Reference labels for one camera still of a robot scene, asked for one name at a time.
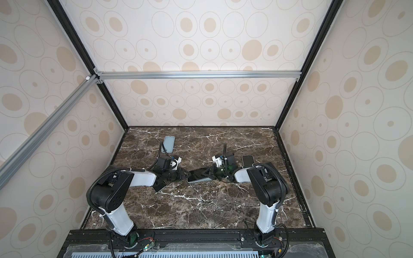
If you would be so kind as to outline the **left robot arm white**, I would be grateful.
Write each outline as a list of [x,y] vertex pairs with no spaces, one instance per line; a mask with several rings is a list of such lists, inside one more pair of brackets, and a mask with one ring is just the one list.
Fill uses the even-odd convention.
[[180,168],[182,158],[173,154],[174,137],[166,137],[159,145],[158,156],[148,168],[108,166],[86,193],[88,205],[106,221],[109,235],[126,248],[138,243],[138,230],[124,206],[131,187],[152,187],[156,192],[172,182],[186,178]]

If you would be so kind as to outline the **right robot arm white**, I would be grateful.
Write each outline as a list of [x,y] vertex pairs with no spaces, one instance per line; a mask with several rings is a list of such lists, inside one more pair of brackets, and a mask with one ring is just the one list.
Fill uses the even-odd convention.
[[242,157],[243,165],[237,165],[233,151],[223,145],[222,154],[212,157],[213,164],[189,172],[187,182],[224,181],[250,183],[260,202],[259,215],[253,229],[247,228],[240,235],[242,242],[258,247],[274,246],[272,258],[282,258],[289,249],[289,233],[285,224],[277,224],[276,217],[289,193],[286,180],[272,163],[259,163],[252,155]]

